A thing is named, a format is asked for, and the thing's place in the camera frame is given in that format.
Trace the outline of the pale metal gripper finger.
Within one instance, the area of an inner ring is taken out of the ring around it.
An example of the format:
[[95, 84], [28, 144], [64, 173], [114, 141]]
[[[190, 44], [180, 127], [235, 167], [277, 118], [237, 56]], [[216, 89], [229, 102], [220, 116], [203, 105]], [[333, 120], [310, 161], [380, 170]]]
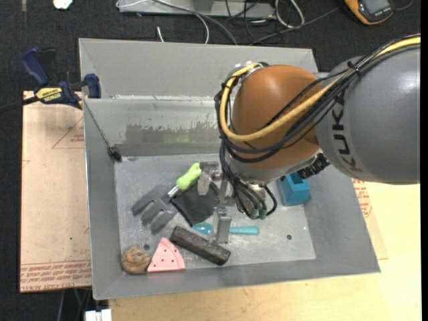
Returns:
[[220, 164], [217, 161], [200, 162], [201, 174], [198, 180], [198, 194], [206, 195], [209, 186], [214, 181], [221, 180]]
[[228, 215], [226, 208], [216, 207], [213, 214], [214, 242], [227, 243], [230, 227], [231, 216]]

